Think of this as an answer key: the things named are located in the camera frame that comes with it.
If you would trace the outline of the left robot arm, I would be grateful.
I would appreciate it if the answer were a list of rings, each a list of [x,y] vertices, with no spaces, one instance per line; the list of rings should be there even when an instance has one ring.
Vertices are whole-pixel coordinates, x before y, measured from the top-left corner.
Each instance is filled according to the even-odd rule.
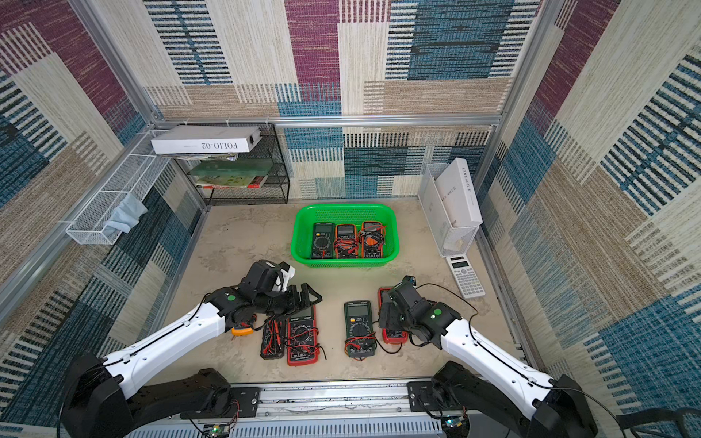
[[[171,325],[100,359],[76,357],[66,374],[59,431],[71,437],[124,437],[175,414],[235,416],[238,403],[229,381],[204,369],[178,381],[152,385],[151,379],[186,353],[232,330],[252,315],[286,319],[321,303],[309,284],[270,297],[246,297],[238,288],[219,288]]]

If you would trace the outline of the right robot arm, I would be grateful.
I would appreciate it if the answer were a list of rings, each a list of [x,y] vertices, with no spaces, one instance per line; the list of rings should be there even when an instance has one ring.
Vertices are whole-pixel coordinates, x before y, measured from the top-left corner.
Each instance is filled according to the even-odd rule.
[[[476,410],[518,437],[594,437],[598,427],[580,386],[555,380],[485,339],[442,302],[392,297],[381,328],[400,330],[451,356],[432,379],[436,399]]]

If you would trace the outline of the large dark green multimeter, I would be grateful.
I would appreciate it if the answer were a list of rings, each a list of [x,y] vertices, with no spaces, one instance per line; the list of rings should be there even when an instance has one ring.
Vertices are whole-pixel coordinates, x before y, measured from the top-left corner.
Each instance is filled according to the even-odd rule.
[[[334,256],[335,240],[334,223],[315,223],[312,229],[311,258],[332,258]]]

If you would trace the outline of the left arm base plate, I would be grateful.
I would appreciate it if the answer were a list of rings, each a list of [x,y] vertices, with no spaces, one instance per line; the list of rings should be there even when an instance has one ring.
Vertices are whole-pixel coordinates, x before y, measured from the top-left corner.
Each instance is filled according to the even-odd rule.
[[[229,420],[235,418],[254,418],[257,415],[260,393],[260,387],[232,386],[229,389],[228,398],[224,405],[225,410],[221,414],[221,418],[227,418]]]

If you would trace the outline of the small red multimeter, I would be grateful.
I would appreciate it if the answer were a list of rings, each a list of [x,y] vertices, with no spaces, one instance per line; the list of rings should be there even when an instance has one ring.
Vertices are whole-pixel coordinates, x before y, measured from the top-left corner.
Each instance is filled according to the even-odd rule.
[[[389,291],[390,288],[379,288],[378,289],[378,303],[379,307],[382,308],[386,301],[389,301]],[[383,342],[391,345],[403,345],[409,340],[409,334],[401,330],[388,330],[388,328],[382,329]]]

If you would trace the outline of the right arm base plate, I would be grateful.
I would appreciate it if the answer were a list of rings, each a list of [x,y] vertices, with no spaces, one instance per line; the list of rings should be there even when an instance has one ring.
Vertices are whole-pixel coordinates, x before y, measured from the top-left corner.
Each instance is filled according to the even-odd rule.
[[[409,381],[406,384],[411,412],[440,412],[431,381]]]

